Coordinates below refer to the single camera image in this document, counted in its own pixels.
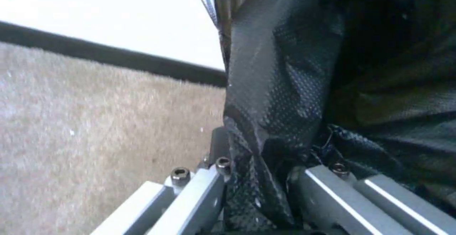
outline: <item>screw head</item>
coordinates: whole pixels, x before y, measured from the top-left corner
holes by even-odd
[[[335,175],[342,179],[347,178],[350,174],[350,169],[347,167],[346,164],[342,162],[333,163],[329,166],[329,169],[331,170],[331,172],[333,172]]]
[[[215,161],[215,167],[223,175],[229,175],[231,173],[231,160],[227,157],[219,157]]]
[[[171,171],[173,185],[185,186],[190,181],[190,171],[185,167],[176,167]]]

